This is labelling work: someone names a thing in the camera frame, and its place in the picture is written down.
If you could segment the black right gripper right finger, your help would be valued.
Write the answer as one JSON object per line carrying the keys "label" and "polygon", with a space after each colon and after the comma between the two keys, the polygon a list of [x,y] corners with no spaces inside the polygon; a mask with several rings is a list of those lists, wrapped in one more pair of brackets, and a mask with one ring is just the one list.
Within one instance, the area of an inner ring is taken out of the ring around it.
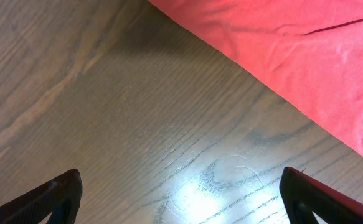
{"label": "black right gripper right finger", "polygon": [[291,223],[363,223],[363,204],[316,179],[285,167],[280,194]]}

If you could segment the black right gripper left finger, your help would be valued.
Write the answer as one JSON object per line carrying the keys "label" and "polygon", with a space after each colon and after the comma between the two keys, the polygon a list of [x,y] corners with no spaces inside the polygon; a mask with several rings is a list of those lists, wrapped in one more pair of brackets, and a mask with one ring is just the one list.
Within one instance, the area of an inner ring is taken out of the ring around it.
{"label": "black right gripper left finger", "polygon": [[0,206],[0,223],[74,224],[83,194],[82,180],[71,169]]}

